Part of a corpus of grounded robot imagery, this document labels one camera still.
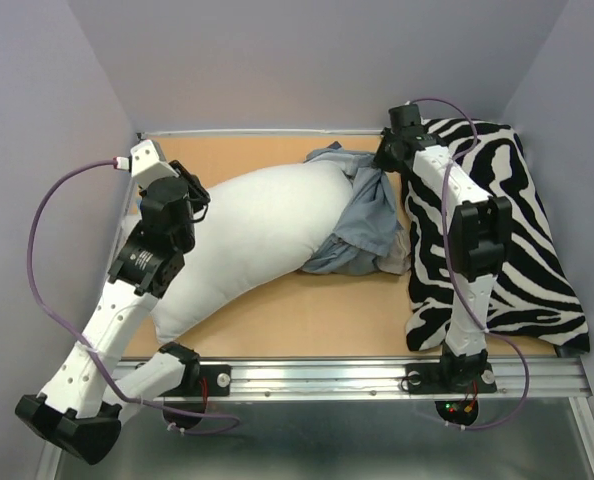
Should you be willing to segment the white pillow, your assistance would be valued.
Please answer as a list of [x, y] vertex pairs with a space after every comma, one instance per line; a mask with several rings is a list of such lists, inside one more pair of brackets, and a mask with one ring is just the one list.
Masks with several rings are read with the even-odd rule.
[[331, 161], [255, 170], [208, 190], [196, 246], [151, 313], [159, 343], [177, 339], [246, 292], [300, 269], [352, 197]]

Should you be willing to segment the grey-blue pillowcase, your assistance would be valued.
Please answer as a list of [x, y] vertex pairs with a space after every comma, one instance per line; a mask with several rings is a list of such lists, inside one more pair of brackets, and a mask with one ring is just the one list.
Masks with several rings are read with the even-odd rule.
[[344, 149], [340, 143], [314, 150], [308, 163], [328, 161], [351, 185], [351, 197], [332, 233], [301, 267], [310, 274], [402, 276], [411, 268], [408, 230], [399, 221], [398, 201], [374, 154]]

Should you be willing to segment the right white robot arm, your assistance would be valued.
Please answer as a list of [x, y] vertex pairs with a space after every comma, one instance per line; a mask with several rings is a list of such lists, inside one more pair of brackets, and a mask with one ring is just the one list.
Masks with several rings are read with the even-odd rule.
[[421, 181], [441, 200], [444, 251], [453, 306], [438, 362], [412, 366], [408, 390], [459, 391], [487, 369], [486, 325], [491, 293], [506, 261], [512, 205], [481, 188], [440, 139], [425, 131], [417, 105], [393, 107], [374, 164]]

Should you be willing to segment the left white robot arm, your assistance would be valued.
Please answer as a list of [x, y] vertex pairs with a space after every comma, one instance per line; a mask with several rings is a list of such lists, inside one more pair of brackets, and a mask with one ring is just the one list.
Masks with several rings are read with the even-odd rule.
[[156, 397], [199, 384], [198, 354], [178, 343], [161, 347], [143, 371], [121, 383], [111, 374], [136, 333], [185, 265], [195, 246], [194, 226], [210, 196], [178, 161], [117, 158], [140, 189], [141, 218], [112, 261], [94, 312], [83, 330], [47, 308], [76, 338], [66, 360], [37, 394], [21, 397], [15, 414], [36, 435], [90, 465], [113, 448], [121, 428]]

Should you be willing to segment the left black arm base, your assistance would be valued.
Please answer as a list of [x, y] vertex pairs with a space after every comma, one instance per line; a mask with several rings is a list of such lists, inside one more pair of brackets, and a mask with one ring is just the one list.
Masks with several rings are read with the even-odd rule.
[[[197, 414], [208, 413], [208, 403], [215, 398], [230, 395], [232, 368], [225, 363], [200, 364], [192, 370], [186, 370], [179, 386], [163, 394], [166, 408], [183, 410]], [[163, 412], [163, 418], [175, 427], [195, 430], [206, 422], [197, 416]]]

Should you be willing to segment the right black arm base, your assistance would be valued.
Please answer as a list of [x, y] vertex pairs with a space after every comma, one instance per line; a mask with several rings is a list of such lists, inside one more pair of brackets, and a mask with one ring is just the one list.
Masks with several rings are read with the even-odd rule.
[[404, 366], [400, 389], [411, 396], [432, 396], [438, 417], [449, 425], [467, 429], [479, 415], [479, 396], [497, 392], [492, 365], [466, 376], [465, 380], [446, 380], [438, 362], [413, 362]]

